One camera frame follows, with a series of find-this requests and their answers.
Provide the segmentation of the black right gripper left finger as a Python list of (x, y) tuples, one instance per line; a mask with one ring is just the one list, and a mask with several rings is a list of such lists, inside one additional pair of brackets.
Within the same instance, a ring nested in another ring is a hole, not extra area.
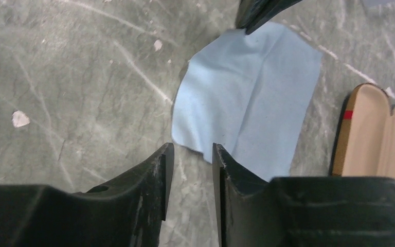
[(87, 192), (0, 185), (0, 246), (158, 246), (174, 146)]

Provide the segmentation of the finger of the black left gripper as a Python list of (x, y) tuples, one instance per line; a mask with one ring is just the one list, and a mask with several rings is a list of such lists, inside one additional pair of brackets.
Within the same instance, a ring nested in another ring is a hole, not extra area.
[(245, 33), (249, 35), (277, 14), (300, 1), (301, 0), (240, 0), (235, 28), (245, 29)]

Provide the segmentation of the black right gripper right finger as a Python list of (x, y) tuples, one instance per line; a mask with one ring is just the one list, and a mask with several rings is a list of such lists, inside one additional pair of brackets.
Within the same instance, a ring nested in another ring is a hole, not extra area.
[(276, 177), (212, 148), (220, 246), (395, 246), (395, 180)]

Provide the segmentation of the light blue cloth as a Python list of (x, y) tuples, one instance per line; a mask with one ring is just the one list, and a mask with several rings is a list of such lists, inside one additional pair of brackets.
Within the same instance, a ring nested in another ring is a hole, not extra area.
[(173, 108), (174, 142), (207, 162), (220, 144), (265, 181), (288, 176), (321, 58), (281, 24), (226, 31), (189, 61)]

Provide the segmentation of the plaid glasses case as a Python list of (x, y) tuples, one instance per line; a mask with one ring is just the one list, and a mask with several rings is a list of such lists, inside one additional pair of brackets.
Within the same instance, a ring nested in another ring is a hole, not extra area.
[(395, 105), (383, 89), (371, 83), (355, 87), (338, 127), (330, 175), (395, 179)]

